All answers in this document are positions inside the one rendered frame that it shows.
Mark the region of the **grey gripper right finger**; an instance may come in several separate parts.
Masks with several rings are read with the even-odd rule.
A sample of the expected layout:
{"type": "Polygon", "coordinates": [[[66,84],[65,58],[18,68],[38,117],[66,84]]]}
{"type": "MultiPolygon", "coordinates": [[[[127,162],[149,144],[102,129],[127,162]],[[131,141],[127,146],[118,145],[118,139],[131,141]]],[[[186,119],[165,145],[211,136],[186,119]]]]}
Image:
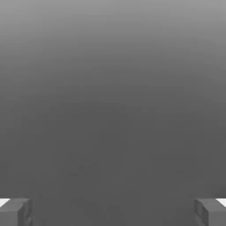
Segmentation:
{"type": "Polygon", "coordinates": [[[194,199],[196,226],[226,226],[226,198],[194,199]]]}

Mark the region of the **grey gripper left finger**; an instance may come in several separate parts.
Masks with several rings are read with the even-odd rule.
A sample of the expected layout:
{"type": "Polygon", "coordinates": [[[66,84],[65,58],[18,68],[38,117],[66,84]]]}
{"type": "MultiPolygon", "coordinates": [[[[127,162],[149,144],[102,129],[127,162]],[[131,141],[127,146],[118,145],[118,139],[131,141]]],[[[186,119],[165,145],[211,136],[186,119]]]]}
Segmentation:
{"type": "Polygon", "coordinates": [[[0,226],[33,226],[29,198],[0,198],[0,226]]]}

